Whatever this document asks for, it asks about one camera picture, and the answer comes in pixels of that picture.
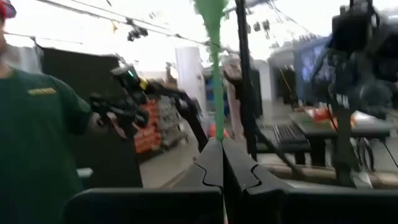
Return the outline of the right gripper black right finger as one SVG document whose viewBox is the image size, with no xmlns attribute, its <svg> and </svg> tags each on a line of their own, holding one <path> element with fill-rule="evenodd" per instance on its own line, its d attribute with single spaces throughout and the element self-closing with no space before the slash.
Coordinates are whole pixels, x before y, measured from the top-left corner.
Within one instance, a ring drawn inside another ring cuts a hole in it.
<svg viewBox="0 0 398 224">
<path fill-rule="evenodd" d="M 293 187 L 230 139 L 223 140 L 223 154 L 229 223 L 397 223 L 395 190 Z"/>
</svg>

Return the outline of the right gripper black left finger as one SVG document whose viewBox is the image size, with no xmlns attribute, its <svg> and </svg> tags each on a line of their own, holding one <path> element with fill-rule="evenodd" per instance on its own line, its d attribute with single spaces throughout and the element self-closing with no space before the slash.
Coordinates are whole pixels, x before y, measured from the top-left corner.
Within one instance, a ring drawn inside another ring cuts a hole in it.
<svg viewBox="0 0 398 224">
<path fill-rule="evenodd" d="M 223 222 L 223 147 L 211 138 L 174 186 L 89 189 L 64 211 L 67 224 L 218 224 Z"/>
</svg>

